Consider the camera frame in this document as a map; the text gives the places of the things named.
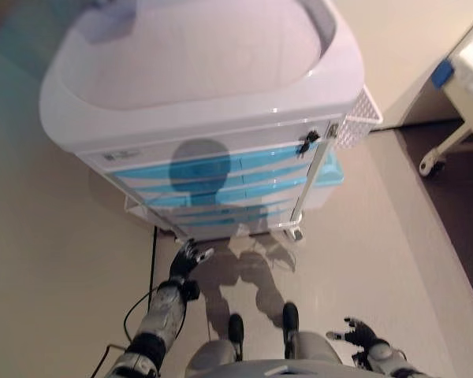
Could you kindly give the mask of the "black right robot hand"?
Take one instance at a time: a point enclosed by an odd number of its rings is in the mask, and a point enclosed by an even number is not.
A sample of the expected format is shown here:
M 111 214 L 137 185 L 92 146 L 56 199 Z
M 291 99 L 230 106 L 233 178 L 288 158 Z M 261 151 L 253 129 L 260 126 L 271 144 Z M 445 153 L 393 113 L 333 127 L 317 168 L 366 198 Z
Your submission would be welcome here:
M 355 317 L 345 317 L 344 322 L 349 327 L 346 332 L 328 331 L 326 338 L 333 341 L 345 341 L 356 347 L 362 347 L 369 350 L 372 346 L 379 343 L 379 338 L 365 322 Z

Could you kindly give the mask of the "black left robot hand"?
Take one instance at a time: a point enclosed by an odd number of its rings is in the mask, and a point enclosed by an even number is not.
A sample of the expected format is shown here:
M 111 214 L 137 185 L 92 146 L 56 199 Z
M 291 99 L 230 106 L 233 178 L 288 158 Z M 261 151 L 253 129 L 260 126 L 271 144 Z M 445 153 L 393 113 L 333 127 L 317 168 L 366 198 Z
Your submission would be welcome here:
M 192 271 L 214 255 L 214 248 L 200 249 L 194 239 L 187 240 L 175 255 L 169 269 L 169 278 L 186 281 Z

